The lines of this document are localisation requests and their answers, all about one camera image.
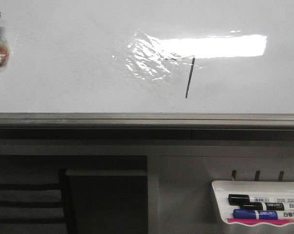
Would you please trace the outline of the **white whiteboard surface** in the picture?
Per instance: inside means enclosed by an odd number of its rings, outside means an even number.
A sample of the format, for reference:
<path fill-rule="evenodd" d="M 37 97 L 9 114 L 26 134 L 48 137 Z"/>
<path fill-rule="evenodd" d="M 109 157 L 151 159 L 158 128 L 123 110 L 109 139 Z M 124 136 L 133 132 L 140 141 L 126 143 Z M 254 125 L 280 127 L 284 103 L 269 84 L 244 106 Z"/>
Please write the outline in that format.
<path fill-rule="evenodd" d="M 0 112 L 294 114 L 294 0 L 0 0 Z"/>

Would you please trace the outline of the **black capped whiteboard marker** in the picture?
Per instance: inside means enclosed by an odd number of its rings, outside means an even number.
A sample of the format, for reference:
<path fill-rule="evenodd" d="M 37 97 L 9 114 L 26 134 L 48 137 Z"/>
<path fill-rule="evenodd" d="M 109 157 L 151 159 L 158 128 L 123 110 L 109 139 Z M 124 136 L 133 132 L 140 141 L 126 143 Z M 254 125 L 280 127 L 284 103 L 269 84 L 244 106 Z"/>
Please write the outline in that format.
<path fill-rule="evenodd" d="M 267 203 L 294 203 L 294 197 L 274 196 L 274 195 L 241 195 L 229 194 L 228 201 L 230 205 L 240 205 L 252 202 Z"/>

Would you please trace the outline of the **blue capped whiteboard marker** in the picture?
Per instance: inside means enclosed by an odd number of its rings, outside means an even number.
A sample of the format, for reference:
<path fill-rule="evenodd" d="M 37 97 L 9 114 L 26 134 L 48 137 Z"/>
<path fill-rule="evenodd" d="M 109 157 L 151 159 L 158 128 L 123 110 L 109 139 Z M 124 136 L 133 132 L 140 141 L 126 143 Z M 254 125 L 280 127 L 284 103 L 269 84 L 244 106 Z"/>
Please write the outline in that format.
<path fill-rule="evenodd" d="M 294 211 L 263 211 L 234 209 L 233 217 L 236 219 L 294 220 Z"/>

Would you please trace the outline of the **black tray hook left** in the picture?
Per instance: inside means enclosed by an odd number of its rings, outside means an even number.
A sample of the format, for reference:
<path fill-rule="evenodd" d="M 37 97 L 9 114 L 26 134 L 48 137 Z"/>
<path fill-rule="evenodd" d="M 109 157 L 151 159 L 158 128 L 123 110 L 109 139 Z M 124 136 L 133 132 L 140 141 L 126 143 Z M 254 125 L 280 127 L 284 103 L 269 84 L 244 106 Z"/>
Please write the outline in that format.
<path fill-rule="evenodd" d="M 231 173 L 231 180 L 232 181 L 235 181 L 236 180 L 236 176 L 237 176 L 237 171 L 236 170 L 233 170 L 232 173 Z"/>

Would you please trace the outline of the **black tray hook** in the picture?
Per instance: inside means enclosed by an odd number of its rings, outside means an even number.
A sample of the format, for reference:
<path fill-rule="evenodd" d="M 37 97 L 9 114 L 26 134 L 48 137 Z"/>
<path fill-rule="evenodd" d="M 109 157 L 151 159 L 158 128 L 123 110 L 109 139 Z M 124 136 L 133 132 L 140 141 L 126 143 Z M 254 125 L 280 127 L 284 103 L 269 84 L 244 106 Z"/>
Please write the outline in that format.
<path fill-rule="evenodd" d="M 231 173 L 231 180 L 232 181 L 235 181 L 236 180 L 236 176 L 237 176 L 237 171 L 236 170 L 233 170 L 232 173 Z"/>
<path fill-rule="evenodd" d="M 284 177 L 284 171 L 280 171 L 279 172 L 279 176 L 278 176 L 278 182 L 282 182 L 283 181 L 283 177 Z"/>
<path fill-rule="evenodd" d="M 254 181 L 259 181 L 259 177 L 260 177 L 260 170 L 257 170 L 255 173 Z"/>

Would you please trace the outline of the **white plastic marker tray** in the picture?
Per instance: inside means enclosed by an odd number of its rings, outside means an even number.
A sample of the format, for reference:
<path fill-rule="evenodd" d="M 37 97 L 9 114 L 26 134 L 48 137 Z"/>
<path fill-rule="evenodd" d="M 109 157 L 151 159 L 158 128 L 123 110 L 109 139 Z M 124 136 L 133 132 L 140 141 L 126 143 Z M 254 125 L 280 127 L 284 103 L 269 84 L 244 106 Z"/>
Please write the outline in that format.
<path fill-rule="evenodd" d="M 234 218 L 233 210 L 239 208 L 237 205 L 229 204 L 229 194 L 294 197 L 294 182 L 224 180 L 214 180 L 212 182 L 212 200 L 222 234 L 294 234 L 294 224 L 277 226 L 273 224 L 246 225 L 228 223 L 228 218 Z"/>

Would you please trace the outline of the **black slatted chair back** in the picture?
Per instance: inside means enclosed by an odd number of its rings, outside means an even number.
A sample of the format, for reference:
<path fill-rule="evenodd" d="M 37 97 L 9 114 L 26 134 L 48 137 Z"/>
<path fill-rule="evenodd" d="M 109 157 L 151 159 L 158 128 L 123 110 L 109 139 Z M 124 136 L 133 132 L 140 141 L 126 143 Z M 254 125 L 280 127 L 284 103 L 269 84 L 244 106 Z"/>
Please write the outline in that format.
<path fill-rule="evenodd" d="M 34 201 L 0 199 L 0 208 L 9 208 L 0 224 L 52 225 L 65 224 L 66 233 L 76 234 L 77 225 L 73 199 L 66 170 L 58 171 L 58 183 L 49 184 L 0 184 L 0 191 L 35 194 Z"/>

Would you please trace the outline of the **black tray hook middle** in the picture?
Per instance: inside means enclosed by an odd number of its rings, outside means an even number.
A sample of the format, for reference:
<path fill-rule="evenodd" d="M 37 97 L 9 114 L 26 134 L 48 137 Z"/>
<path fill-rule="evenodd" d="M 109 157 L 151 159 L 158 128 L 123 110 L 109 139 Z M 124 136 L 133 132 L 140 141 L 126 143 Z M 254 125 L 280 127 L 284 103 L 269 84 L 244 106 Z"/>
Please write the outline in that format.
<path fill-rule="evenodd" d="M 257 170 L 255 173 L 254 181 L 259 181 L 259 177 L 260 177 L 260 170 Z"/>

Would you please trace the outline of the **black tray hook right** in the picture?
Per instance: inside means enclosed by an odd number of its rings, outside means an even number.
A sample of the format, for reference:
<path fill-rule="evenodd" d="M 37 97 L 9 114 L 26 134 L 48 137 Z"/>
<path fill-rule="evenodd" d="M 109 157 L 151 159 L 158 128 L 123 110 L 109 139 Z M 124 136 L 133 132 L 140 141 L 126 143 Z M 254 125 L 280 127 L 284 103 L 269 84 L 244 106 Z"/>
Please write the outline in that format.
<path fill-rule="evenodd" d="M 284 177 L 284 171 L 280 171 L 279 172 L 279 176 L 278 176 L 278 182 L 282 182 L 283 181 L 283 177 Z"/>

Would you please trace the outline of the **pink marker in tray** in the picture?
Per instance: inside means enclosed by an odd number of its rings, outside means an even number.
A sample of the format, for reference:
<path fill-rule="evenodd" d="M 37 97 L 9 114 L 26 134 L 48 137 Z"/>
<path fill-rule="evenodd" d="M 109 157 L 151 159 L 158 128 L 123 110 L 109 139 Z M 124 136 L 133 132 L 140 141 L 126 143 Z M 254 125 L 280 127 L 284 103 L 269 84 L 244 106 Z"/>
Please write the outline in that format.
<path fill-rule="evenodd" d="M 240 223 L 246 225 L 257 225 L 257 224 L 273 224 L 277 226 L 294 224 L 294 219 L 237 219 L 237 218 L 228 218 L 228 223 Z"/>

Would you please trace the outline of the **grey aluminium whiteboard frame rail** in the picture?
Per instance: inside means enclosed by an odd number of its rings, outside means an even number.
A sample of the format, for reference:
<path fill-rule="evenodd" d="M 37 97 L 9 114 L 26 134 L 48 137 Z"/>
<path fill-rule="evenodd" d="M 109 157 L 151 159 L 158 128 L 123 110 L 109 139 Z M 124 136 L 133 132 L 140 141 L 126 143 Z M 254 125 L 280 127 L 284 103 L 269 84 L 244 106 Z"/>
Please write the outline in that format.
<path fill-rule="evenodd" d="M 294 114 L 0 113 L 0 129 L 294 130 Z"/>

